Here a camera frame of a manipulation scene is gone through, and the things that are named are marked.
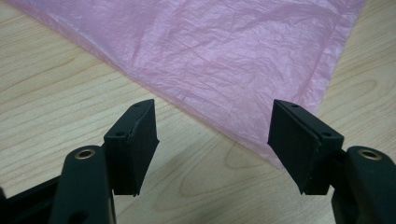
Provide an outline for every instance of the table surface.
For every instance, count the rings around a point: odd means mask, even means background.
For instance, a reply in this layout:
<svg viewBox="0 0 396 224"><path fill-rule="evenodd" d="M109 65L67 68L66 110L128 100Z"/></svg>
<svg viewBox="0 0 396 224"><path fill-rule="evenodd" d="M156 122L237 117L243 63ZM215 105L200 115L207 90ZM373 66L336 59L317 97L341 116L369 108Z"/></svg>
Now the table surface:
<svg viewBox="0 0 396 224"><path fill-rule="evenodd" d="M396 1L367 0L317 116L344 148L396 161ZM290 176L0 1L0 186L12 196L101 145L136 102L156 101L159 144L141 195L116 196L119 223L334 223L331 197Z"/></svg>

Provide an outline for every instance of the light wood surface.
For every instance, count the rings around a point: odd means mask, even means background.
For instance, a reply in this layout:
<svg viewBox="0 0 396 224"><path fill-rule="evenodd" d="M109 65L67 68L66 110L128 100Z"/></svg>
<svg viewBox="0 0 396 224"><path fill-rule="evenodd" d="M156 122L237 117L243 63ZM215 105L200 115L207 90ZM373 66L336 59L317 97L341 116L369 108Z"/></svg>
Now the light wood surface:
<svg viewBox="0 0 396 224"><path fill-rule="evenodd" d="M396 161L396 1L367 0L317 115ZM161 143L119 223L334 223L331 197L301 196L286 172L0 1L0 186L8 197L62 170L133 103L156 100Z"/></svg>

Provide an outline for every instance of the plastic bag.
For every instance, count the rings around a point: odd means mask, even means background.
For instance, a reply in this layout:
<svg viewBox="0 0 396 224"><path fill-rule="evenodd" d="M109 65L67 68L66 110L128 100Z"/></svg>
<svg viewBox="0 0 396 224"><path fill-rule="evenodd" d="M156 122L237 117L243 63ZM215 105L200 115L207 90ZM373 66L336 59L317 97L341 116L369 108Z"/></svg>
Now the plastic bag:
<svg viewBox="0 0 396 224"><path fill-rule="evenodd" d="M281 164L275 98L315 112L364 0L8 0Z"/></svg>

